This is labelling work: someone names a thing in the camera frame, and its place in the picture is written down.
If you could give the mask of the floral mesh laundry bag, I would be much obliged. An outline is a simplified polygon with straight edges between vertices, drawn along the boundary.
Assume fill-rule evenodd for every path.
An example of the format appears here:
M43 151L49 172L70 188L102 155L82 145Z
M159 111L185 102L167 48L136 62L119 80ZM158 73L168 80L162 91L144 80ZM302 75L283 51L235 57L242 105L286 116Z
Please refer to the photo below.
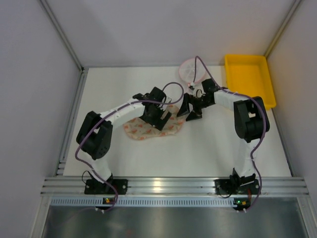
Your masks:
M123 125L124 132L134 140L145 140L154 137L163 137L177 134L185 123L184 116L177 117L179 108L176 105L167 107L171 117L162 130L158 130L140 118L134 118Z

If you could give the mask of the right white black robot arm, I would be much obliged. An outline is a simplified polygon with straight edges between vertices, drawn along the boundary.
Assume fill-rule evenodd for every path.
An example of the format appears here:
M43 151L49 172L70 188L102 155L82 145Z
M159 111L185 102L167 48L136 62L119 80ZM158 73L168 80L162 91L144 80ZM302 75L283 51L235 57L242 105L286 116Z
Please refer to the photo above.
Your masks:
M228 179L215 182L216 193L222 198L234 194L259 194L262 179L255 163L256 151L270 129L262 98L233 93L211 78L204 80L202 87L201 96L184 94L177 116L186 116L186 121L201 119L204 108L222 106L233 112L235 132L240 139L232 174Z

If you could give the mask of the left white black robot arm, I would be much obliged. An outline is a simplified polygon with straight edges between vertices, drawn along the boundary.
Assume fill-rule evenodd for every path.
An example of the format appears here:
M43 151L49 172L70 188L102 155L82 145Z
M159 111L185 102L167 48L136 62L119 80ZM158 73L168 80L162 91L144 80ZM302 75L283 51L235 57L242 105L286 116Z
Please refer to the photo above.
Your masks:
M113 178L106 154L112 133L128 121L140 118L161 131L171 117L167 106L171 98L154 87L146 94L138 93L127 102L109 111L87 113L76 137L75 159L88 166L90 178L85 182L85 194L125 194L127 180Z

